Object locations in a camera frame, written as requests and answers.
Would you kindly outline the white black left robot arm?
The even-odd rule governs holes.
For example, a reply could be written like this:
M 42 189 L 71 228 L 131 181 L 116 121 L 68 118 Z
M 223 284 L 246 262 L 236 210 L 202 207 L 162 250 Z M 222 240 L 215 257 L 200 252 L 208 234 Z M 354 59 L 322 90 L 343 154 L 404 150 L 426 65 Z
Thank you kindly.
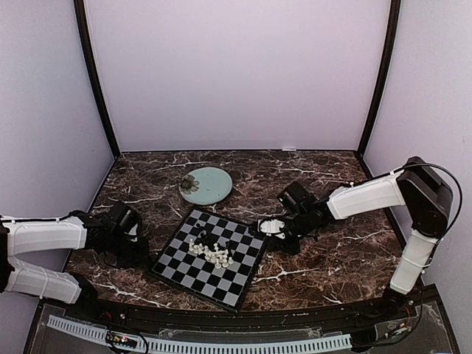
M 75 210 L 59 218 L 1 218 L 1 291 L 72 304 L 89 322 L 101 319 L 104 306 L 85 277 L 18 258 L 20 254 L 54 249 L 91 249 L 112 255 L 117 268 L 141 266 L 149 256 L 141 216 L 121 201 L 96 215 Z

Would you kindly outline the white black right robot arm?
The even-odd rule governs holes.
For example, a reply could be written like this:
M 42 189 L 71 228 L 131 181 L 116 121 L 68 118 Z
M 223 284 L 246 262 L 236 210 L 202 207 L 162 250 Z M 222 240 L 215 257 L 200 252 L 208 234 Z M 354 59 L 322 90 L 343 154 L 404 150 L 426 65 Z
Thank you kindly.
M 376 305 L 384 320 L 396 317 L 405 307 L 403 295 L 414 287 L 428 266 L 439 241 L 448 232 L 453 192 L 437 174 L 437 166 L 417 156 L 389 173 L 370 180 L 341 185 L 323 198 L 315 198 L 300 183 L 293 182 L 278 196 L 287 215 L 259 221 L 257 229 L 277 237 L 284 249 L 296 247 L 299 240 L 333 221 L 377 209 L 407 208 L 412 232 L 386 289 L 389 292 Z

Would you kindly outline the black grey chessboard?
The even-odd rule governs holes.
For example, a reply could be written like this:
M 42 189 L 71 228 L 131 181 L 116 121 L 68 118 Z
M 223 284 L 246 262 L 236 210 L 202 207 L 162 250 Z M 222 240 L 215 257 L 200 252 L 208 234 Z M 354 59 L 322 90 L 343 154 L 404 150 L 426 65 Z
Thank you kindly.
M 250 225 L 194 207 L 149 273 L 220 308 L 238 312 L 266 244 L 265 236 Z

